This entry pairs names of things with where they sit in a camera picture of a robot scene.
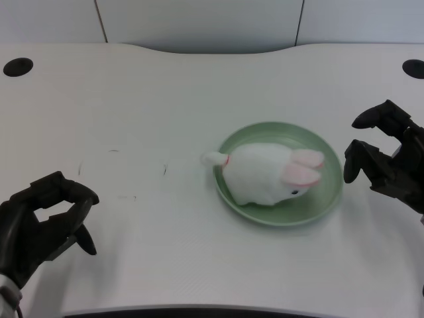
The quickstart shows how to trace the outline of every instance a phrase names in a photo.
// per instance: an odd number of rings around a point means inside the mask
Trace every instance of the plate rim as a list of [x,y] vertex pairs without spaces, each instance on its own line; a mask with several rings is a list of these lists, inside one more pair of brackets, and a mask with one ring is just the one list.
[[[317,136],[318,138],[320,138],[330,148],[330,150],[336,156],[337,162],[339,163],[339,168],[342,171],[342,165],[341,165],[341,161],[340,161],[339,156],[337,156],[337,153],[334,151],[333,147],[324,138],[322,138],[321,136],[319,136],[318,134],[314,133],[313,131],[311,131],[311,130],[309,130],[307,128],[304,128],[302,126],[295,125],[295,124],[292,124],[292,123],[283,122],[283,121],[261,121],[259,123],[254,123],[254,124],[251,124],[251,125],[244,126],[244,127],[240,128],[240,129],[236,130],[232,134],[230,134],[221,143],[221,145],[219,146],[218,151],[221,150],[221,148],[228,141],[228,139],[230,139],[232,136],[234,136],[235,134],[239,133],[243,129],[246,129],[246,128],[252,127],[252,126],[256,126],[256,125],[263,125],[263,124],[279,124],[279,125],[280,124],[283,124],[283,125],[289,125],[289,126],[294,126],[294,127],[303,129],[303,130],[305,130],[305,131],[307,131],[307,132],[309,132],[311,134],[314,134],[315,136]],[[315,221],[315,220],[323,217],[326,214],[329,214],[330,212],[334,211],[334,209],[340,203],[341,196],[342,196],[341,193],[343,192],[343,186],[344,186],[343,179],[341,178],[340,179],[340,187],[339,187],[339,191],[338,191],[338,193],[336,195],[336,198],[334,198],[334,200],[331,202],[330,206],[327,209],[325,209],[322,213],[320,213],[320,214],[318,214],[318,215],[316,215],[316,216],[314,216],[314,217],[312,217],[310,219],[306,219],[306,220],[302,220],[302,221],[296,221],[296,222],[291,222],[291,223],[276,223],[276,222],[264,221],[262,219],[257,219],[256,217],[252,217],[251,215],[249,215],[249,214],[245,213],[243,210],[241,210],[238,207],[238,205],[235,205],[233,202],[230,202],[227,199],[227,197],[224,195],[224,193],[221,190],[221,187],[218,184],[217,171],[219,171],[219,167],[214,167],[214,169],[213,169],[213,178],[215,179],[215,187],[217,188],[217,190],[218,190],[221,198],[225,201],[225,203],[232,210],[236,211],[238,214],[242,215],[243,217],[246,217],[247,219],[250,219],[251,221],[254,221],[254,222],[257,222],[257,223],[260,223],[260,224],[264,224],[264,225],[270,225],[270,226],[273,226],[273,227],[293,227],[293,226],[296,226],[296,225],[303,225],[303,224],[306,224],[306,223],[313,222],[313,221]]]

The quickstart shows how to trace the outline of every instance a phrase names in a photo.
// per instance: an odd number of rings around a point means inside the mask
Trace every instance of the table surface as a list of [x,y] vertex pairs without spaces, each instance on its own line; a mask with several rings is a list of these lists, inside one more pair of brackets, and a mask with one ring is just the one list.
[[183,304],[421,314],[420,216],[370,191],[362,174],[321,222],[275,229],[227,208],[199,157],[262,121],[316,132],[342,163],[354,138],[391,153],[395,140],[350,124],[391,99],[424,125],[424,81],[401,67],[424,59],[424,45],[316,44],[249,55],[0,45],[0,65],[18,57],[34,68],[0,75],[0,200],[57,170],[100,197],[85,222],[98,255],[73,246],[43,264],[23,289],[27,317]]

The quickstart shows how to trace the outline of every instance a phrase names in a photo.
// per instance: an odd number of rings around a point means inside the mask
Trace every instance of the white wall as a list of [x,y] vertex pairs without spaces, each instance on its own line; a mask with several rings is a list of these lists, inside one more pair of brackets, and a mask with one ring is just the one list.
[[424,43],[424,0],[305,0],[297,44]]
[[0,0],[0,43],[104,41],[93,0]]
[[109,42],[190,53],[293,46],[302,0],[98,0]]
[[[295,44],[302,0],[98,0],[109,42],[252,53]],[[104,42],[94,0],[0,0],[0,43]],[[424,43],[424,0],[305,0],[297,45]]]

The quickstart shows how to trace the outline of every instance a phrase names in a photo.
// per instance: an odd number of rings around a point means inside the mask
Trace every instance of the cable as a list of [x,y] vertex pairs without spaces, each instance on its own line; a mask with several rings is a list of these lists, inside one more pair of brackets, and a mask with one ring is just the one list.
[[22,315],[21,308],[19,306],[16,308],[16,312],[18,314],[18,318],[24,318],[24,316]]

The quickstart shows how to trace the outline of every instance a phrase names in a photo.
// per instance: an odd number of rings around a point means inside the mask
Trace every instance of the plush rabbit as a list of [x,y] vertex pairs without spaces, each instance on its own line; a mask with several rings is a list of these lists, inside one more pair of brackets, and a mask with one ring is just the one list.
[[282,144],[244,144],[231,154],[209,152],[201,161],[221,166],[223,177],[239,205],[257,203],[274,205],[299,197],[321,179],[314,170],[324,163],[322,152],[292,150]]

